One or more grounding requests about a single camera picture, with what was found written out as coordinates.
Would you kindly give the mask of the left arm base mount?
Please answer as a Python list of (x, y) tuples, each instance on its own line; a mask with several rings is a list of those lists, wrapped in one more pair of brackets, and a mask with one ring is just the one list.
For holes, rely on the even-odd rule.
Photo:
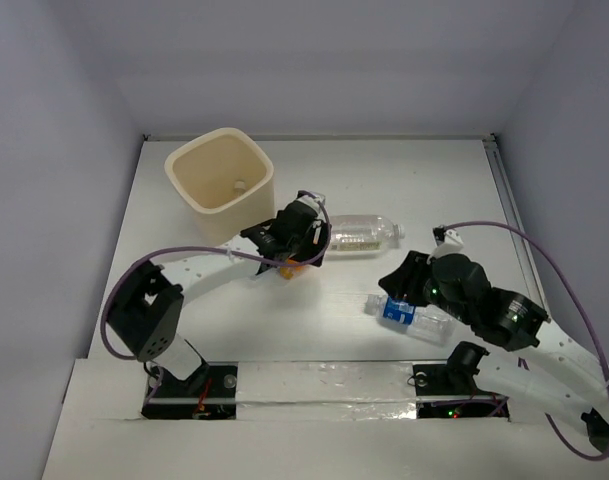
[(186, 381), (153, 363), (147, 375), (141, 415), (148, 420), (234, 420), (237, 415), (237, 363), (202, 366)]

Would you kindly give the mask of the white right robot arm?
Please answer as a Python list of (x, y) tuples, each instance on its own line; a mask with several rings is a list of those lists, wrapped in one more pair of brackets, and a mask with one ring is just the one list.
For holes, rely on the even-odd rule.
[(452, 390), (525, 402), (585, 435), (597, 451), (592, 460), (609, 458), (609, 366), (542, 307), (492, 286), (483, 267), (460, 253), (411, 251), (378, 284), (394, 300), (440, 309), (481, 339), (460, 342), (448, 357), (444, 379)]

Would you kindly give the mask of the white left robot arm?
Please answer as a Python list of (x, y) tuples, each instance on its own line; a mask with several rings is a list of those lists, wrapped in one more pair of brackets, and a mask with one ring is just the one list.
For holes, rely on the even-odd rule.
[(276, 216), (218, 247), (164, 248), (136, 260), (108, 294), (100, 336), (114, 357), (153, 363), (179, 392), (205, 383), (207, 362), (177, 332), (182, 308), (230, 282), (270, 269), (318, 267), (330, 244), (322, 195), (301, 190)]

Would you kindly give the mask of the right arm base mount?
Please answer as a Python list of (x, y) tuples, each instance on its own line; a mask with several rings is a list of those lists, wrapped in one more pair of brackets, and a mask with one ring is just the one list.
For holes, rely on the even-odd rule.
[(451, 376), (445, 363), (415, 363), (407, 384), (415, 391), (418, 419), (510, 419), (506, 396)]

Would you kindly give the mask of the blue label water bottle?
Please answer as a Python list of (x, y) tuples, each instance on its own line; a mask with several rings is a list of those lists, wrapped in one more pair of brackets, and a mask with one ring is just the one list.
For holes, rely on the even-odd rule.
[(444, 346), (455, 329), (455, 320), (436, 307), (418, 307), (387, 295), (369, 295), (364, 312), (394, 332), (435, 346)]

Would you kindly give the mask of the orange label bottle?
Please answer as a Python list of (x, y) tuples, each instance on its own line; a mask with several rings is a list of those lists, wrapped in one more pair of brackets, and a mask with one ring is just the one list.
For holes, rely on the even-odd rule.
[(295, 259), (287, 259), (283, 266), (278, 268), (278, 274), (285, 280), (292, 280), (302, 274), (308, 268), (302, 262)]

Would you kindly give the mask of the large clear plastic bottle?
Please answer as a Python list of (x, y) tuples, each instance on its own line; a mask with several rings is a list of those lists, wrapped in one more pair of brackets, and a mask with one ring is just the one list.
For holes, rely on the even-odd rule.
[(405, 229), (400, 223), (381, 215), (338, 215), (330, 218), (330, 224), (328, 255), (378, 256), (398, 248), (405, 238)]

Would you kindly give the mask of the clear crushed bottle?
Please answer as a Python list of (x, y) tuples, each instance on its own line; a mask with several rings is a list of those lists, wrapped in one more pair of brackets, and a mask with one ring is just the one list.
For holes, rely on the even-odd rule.
[(243, 180), (237, 180), (234, 182), (233, 193), (236, 197), (240, 197), (247, 192), (246, 182)]

